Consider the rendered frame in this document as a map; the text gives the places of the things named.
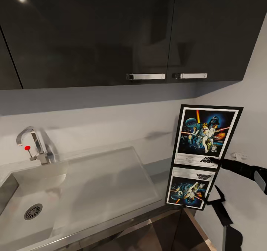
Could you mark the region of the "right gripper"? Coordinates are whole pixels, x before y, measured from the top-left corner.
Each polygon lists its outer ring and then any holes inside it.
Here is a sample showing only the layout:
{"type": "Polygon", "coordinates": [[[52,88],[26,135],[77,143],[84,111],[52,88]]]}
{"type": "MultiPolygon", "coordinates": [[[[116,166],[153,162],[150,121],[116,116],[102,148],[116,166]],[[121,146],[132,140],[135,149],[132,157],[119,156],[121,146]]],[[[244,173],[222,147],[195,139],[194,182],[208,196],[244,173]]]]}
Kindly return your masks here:
{"type": "Polygon", "coordinates": [[[215,158],[211,158],[211,157],[210,157],[210,160],[212,160],[213,162],[215,162],[218,165],[221,165],[221,168],[223,168],[223,169],[230,170],[236,174],[243,176],[241,173],[241,169],[244,165],[246,165],[243,162],[235,161],[235,160],[227,160],[227,159],[219,160],[219,159],[215,159],[215,158]]]}

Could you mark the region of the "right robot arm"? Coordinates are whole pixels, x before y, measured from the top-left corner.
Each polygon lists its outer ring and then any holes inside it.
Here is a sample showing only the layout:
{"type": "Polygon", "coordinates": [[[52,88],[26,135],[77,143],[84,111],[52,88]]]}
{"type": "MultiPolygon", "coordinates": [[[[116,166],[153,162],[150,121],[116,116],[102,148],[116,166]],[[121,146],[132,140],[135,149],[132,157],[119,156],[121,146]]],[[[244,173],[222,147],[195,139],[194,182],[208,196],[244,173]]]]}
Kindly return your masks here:
{"type": "Polygon", "coordinates": [[[267,195],[267,168],[259,166],[249,166],[242,162],[242,159],[248,159],[246,154],[231,153],[231,160],[211,158],[213,162],[221,165],[221,168],[230,170],[241,176],[245,176],[253,181],[256,181],[262,191],[267,195]]]}

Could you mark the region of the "poster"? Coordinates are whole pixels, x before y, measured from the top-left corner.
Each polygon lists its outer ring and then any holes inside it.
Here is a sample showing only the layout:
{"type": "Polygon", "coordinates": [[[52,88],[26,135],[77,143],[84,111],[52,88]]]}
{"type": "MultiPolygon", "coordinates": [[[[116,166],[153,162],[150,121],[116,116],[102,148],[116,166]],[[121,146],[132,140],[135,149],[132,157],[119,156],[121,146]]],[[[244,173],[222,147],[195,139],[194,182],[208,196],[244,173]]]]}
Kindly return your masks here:
{"type": "Polygon", "coordinates": [[[181,104],[171,165],[219,171],[243,109],[181,104]]]}

